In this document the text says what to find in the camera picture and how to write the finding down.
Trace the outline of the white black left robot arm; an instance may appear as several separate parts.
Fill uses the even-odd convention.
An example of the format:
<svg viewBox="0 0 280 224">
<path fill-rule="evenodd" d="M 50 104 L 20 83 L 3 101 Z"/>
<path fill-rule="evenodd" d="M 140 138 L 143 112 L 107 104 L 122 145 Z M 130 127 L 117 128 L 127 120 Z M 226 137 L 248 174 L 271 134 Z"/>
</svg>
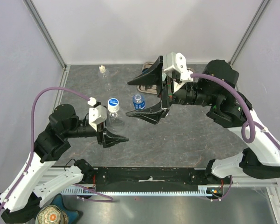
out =
<svg viewBox="0 0 280 224">
<path fill-rule="evenodd" d="M 24 167 L 12 184 L 0 193 L 0 217 L 6 224 L 23 224 L 35 218 L 41 207 L 63 189 L 76 183 L 90 183 L 94 168 L 85 160 L 74 165 L 56 178 L 39 184 L 44 174 L 70 148 L 69 138 L 96 137 L 104 148 L 129 139 L 111 133 L 104 122 L 91 127 L 86 119 L 79 119 L 72 105 L 59 105 L 49 115 L 49 123 L 33 144 Z"/>
</svg>

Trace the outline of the clear bottle with notched cap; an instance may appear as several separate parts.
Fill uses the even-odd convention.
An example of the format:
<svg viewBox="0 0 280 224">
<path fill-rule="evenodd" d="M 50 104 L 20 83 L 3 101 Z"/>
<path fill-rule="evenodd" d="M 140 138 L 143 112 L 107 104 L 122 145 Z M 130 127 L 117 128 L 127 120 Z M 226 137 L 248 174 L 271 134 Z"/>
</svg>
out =
<svg viewBox="0 0 280 224">
<path fill-rule="evenodd" d="M 105 90 L 110 91 L 111 90 L 111 81 L 110 81 L 109 70 L 106 68 L 105 73 L 101 73 L 100 71 L 98 71 L 98 76 L 100 77 L 100 80 L 102 82 L 102 85 L 105 87 Z"/>
</svg>

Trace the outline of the cream notched bottle cap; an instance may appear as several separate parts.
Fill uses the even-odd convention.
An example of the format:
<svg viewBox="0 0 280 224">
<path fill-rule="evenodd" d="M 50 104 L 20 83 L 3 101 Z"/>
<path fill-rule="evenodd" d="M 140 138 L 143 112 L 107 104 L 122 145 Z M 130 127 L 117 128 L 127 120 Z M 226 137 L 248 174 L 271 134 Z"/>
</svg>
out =
<svg viewBox="0 0 280 224">
<path fill-rule="evenodd" d="M 105 71 L 106 71 L 105 66 L 101 65 L 101 66 L 99 67 L 99 71 L 100 71 L 101 73 L 105 73 Z"/>
</svg>

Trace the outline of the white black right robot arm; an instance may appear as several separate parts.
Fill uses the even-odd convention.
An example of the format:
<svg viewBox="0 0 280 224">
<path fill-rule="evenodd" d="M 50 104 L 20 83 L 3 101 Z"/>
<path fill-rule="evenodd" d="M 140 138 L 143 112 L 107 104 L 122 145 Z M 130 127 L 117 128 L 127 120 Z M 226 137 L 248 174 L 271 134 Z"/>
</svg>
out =
<svg viewBox="0 0 280 224">
<path fill-rule="evenodd" d="M 205 180 L 214 184 L 235 175 L 280 178 L 280 141 L 260 121 L 250 101 L 235 89 L 238 78 L 239 73 L 225 60 L 212 60 L 202 73 L 194 73 L 181 53 L 160 56 L 128 82 L 135 86 L 155 85 L 159 103 L 126 115 L 157 124 L 171 105 L 208 106 L 208 118 L 237 135 L 247 148 L 226 159 L 210 160 Z"/>
</svg>

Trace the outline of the blue label plastic bottle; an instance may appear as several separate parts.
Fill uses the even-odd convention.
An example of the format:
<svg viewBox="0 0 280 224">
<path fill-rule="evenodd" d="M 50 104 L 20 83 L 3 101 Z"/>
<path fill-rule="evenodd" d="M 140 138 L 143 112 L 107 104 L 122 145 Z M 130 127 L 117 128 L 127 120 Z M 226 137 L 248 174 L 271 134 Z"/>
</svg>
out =
<svg viewBox="0 0 280 224">
<path fill-rule="evenodd" d="M 145 109 L 145 100 L 141 94 L 139 94 L 139 93 L 135 94 L 132 98 L 132 101 L 133 101 L 135 110 Z"/>
</svg>

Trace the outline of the clear wide plastic bottle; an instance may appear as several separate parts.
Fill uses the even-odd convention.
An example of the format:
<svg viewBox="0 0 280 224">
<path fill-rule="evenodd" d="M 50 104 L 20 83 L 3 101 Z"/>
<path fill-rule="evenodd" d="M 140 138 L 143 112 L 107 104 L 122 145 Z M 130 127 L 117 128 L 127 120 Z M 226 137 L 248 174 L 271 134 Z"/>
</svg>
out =
<svg viewBox="0 0 280 224">
<path fill-rule="evenodd" d="M 110 112 L 107 109 L 107 128 L 110 132 L 116 134 L 122 134 L 125 129 L 125 122 L 123 119 L 123 112 L 121 108 L 118 112 Z"/>
</svg>

